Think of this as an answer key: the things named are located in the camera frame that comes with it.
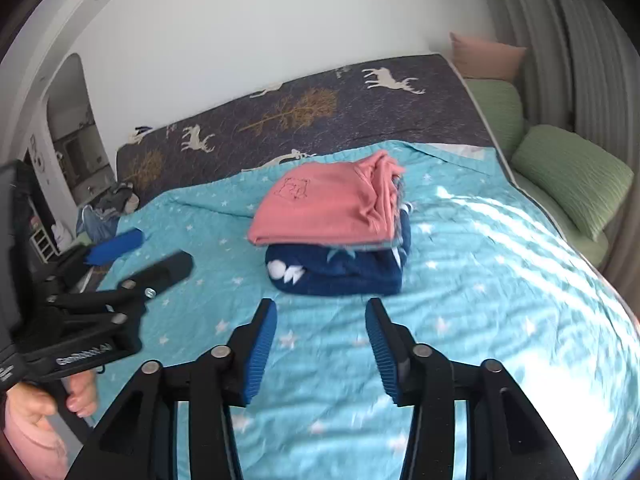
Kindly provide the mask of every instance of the finger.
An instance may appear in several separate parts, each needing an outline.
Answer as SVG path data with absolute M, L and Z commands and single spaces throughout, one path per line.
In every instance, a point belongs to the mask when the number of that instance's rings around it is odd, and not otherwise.
M 82 374 L 71 376 L 69 380 L 71 393 L 66 400 L 66 406 L 72 412 L 80 412 L 97 400 L 94 379 L 95 375 L 92 372 L 83 372 Z
M 85 416 L 91 416 L 95 413 L 95 410 L 98 409 L 98 403 L 97 402 L 90 402 L 87 406 L 85 406 L 82 410 L 80 410 L 79 412 L 76 413 L 77 416 L 80 417 L 85 417 Z
M 95 402 L 97 400 L 97 396 L 98 394 L 95 389 L 95 384 L 90 384 L 81 393 L 69 396 L 66 400 L 66 406 L 72 412 L 79 412 L 92 402 Z
M 79 394 L 91 384 L 95 384 L 95 372 L 93 370 L 80 372 L 69 377 L 68 386 L 71 394 Z
M 57 411 L 56 401 L 32 384 L 16 384 L 9 390 L 8 397 L 12 409 L 31 424 Z

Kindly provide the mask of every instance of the mattress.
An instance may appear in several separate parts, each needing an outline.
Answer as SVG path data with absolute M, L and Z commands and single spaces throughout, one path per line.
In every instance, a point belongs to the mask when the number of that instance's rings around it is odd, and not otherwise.
M 388 140 L 314 160 L 357 160 L 377 149 L 406 168 L 414 204 L 402 293 L 383 298 L 391 318 L 451 360 L 504 362 L 578 476 L 610 478 L 638 440 L 640 420 L 640 343 L 614 291 L 509 183 L 494 148 Z M 246 241 L 261 198 L 301 163 L 170 190 L 120 222 L 119 231 L 137 227 L 146 241 L 114 263 L 103 288 L 178 249 L 195 267 L 149 301 L 144 348 L 106 367 L 100 409 L 145 360 L 192 360 L 248 322 L 260 298 L 273 298 L 278 327 L 260 392 L 232 410 L 244 478 L 398 478 L 411 409 L 384 393 L 365 329 L 368 296 L 282 293 L 264 269 L 265 249 Z M 189 477 L 187 446 L 181 406 L 181 479 Z M 465 446 L 459 403 L 457 479 Z
M 326 155 L 388 139 L 492 146 L 464 85 L 432 54 L 271 86 L 132 137 L 116 165 L 142 206 L 163 191 L 226 178 L 292 150 Z

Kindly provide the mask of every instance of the pink shirt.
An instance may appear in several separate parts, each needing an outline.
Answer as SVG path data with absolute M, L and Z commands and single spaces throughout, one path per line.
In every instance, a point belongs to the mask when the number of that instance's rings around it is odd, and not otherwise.
M 68 472 L 65 444 L 53 431 L 41 430 L 23 420 L 11 409 L 4 409 L 4 436 L 33 480 L 63 480 Z
M 392 240 L 393 184 L 404 173 L 379 150 L 357 162 L 308 162 L 288 171 L 262 200 L 248 232 L 255 245 L 357 245 Z

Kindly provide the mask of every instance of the clothes pile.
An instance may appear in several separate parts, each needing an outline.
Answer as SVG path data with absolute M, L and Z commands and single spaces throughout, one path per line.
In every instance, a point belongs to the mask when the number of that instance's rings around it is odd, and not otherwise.
M 94 244 L 110 240 L 118 230 L 118 218 L 133 213 L 139 204 L 140 199 L 133 193 L 133 184 L 116 182 L 95 206 L 88 204 L 80 209 L 76 235 L 85 232 Z
M 411 247 L 403 173 L 380 150 L 356 162 L 308 162 L 284 174 L 247 236 L 268 246 L 273 285 L 313 296 L 400 292 Z

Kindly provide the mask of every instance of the pink sleeve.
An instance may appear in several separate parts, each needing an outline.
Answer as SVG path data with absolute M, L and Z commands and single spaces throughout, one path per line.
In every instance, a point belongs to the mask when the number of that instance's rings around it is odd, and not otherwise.
M 33 480 L 63 480 L 68 472 L 66 449 L 53 431 L 41 430 L 22 420 L 7 399 L 4 410 L 4 436 Z

